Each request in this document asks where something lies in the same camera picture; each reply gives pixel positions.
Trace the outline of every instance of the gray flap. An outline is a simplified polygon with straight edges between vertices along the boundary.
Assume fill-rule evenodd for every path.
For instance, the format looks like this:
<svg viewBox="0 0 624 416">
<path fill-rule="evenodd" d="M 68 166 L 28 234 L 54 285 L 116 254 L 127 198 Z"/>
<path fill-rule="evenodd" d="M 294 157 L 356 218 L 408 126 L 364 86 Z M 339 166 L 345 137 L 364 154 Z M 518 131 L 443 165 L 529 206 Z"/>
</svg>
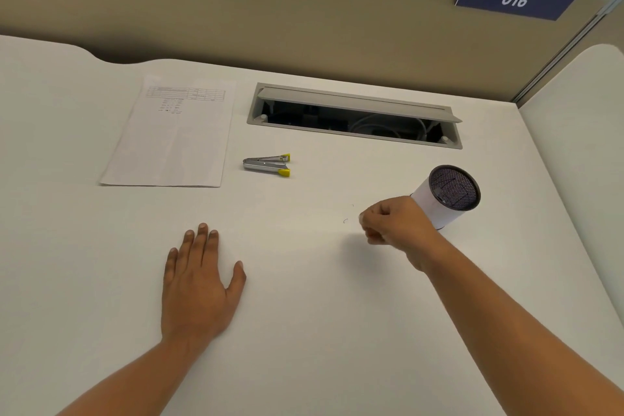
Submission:
<svg viewBox="0 0 624 416">
<path fill-rule="evenodd" d="M 298 104 L 312 104 L 339 109 L 375 112 L 379 114 L 400 115 L 439 122 L 461 122 L 453 115 L 450 107 L 427 106 L 422 104 L 402 104 L 381 99 L 350 97 L 344 94 L 330 94 L 310 91 L 298 91 L 284 88 L 262 88 L 258 93 L 260 99 L 268 101 L 287 101 Z"/>
</svg>

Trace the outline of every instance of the person's left hand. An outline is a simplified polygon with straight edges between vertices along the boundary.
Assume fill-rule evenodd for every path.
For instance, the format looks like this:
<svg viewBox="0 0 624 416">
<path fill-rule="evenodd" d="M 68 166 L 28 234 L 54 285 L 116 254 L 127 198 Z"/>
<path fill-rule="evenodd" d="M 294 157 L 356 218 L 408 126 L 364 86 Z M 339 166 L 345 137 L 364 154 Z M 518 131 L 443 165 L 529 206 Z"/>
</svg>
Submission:
<svg viewBox="0 0 624 416">
<path fill-rule="evenodd" d="M 187 231 L 180 250 L 171 249 L 162 291 L 162 339 L 182 339 L 203 352 L 230 324 L 245 286 L 242 262 L 234 265 L 230 286 L 219 277 L 219 234 L 199 224 L 197 237 Z"/>
</svg>

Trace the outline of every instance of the metal mesh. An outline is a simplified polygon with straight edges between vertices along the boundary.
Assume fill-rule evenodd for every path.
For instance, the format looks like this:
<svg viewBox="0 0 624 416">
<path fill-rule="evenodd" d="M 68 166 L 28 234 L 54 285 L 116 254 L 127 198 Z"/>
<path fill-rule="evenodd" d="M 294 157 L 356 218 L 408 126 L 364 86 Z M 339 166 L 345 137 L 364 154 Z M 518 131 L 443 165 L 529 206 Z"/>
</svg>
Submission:
<svg viewBox="0 0 624 416">
<path fill-rule="evenodd" d="M 429 187 L 437 200 L 456 211 L 470 211 L 479 204 L 479 186 L 455 166 L 439 166 L 429 175 Z"/>
</svg>

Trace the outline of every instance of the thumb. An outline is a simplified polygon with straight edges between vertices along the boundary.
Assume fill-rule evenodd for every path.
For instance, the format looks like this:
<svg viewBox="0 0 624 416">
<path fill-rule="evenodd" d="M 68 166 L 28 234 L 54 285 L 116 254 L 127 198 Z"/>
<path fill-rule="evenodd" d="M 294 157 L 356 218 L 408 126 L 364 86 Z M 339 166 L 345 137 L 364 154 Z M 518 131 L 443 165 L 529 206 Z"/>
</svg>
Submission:
<svg viewBox="0 0 624 416">
<path fill-rule="evenodd" d="M 234 310 L 238 307 L 238 302 L 240 301 L 241 294 L 243 294 L 243 288 L 245 287 L 246 280 L 247 275 L 243 270 L 243 262 L 238 261 L 234 265 L 234 273 L 232 275 L 232 280 L 230 281 L 230 286 L 228 286 L 228 289 L 225 290 L 228 301 Z"/>
<path fill-rule="evenodd" d="M 364 229 L 372 229 L 380 234 L 386 231 L 387 216 L 376 214 L 372 209 L 366 209 L 359 215 L 359 223 Z"/>
</svg>

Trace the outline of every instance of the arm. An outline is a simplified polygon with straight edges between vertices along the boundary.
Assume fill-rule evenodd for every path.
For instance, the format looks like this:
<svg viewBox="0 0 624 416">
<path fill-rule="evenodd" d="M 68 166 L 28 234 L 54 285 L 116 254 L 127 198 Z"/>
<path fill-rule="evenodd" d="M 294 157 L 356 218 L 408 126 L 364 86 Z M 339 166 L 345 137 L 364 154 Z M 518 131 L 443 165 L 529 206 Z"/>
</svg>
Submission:
<svg viewBox="0 0 624 416">
<path fill-rule="evenodd" d="M 217 269 L 219 236 L 200 224 L 171 249 L 162 295 L 162 341 L 98 383 L 58 416 L 157 416 L 197 357 L 234 315 L 245 286 L 238 262 L 225 289 Z"/>
<path fill-rule="evenodd" d="M 390 244 L 425 272 L 509 416 L 624 413 L 624 392 L 490 280 L 409 197 L 360 215 L 370 244 Z"/>
</svg>

